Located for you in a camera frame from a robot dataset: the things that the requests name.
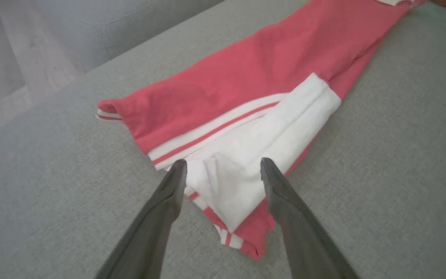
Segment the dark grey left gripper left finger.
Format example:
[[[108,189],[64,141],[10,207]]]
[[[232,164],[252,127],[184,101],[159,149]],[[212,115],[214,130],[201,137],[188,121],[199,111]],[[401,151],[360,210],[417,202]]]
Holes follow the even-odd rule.
[[[187,162],[175,161],[95,279],[160,279],[172,224],[184,201]]]

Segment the grey and yellow sofa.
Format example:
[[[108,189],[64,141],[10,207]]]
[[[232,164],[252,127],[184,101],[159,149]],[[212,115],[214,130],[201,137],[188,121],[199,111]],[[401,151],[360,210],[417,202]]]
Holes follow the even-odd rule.
[[[164,173],[94,116],[296,11],[228,0],[0,128],[0,279],[92,279]],[[446,8],[392,28],[288,177],[361,279],[446,279]]]

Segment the red jersey with white trim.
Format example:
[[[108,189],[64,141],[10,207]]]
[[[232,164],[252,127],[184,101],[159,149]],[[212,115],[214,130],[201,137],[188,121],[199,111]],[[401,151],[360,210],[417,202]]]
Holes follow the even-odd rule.
[[[306,156],[386,34],[416,0],[311,0],[97,118],[126,125],[157,170],[187,161],[185,194],[223,245],[260,260],[274,220],[263,157],[287,174]]]

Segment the long grey sofa seat cushion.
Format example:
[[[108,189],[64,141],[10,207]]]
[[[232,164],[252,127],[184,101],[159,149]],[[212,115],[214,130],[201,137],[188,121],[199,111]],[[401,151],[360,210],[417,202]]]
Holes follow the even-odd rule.
[[[90,71],[223,0],[33,0],[80,71]]]

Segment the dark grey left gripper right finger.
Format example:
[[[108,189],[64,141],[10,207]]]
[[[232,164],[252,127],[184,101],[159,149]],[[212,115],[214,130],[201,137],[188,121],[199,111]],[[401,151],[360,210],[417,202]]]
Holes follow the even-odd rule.
[[[304,200],[270,158],[261,159],[268,209],[280,225],[292,279],[359,279]]]

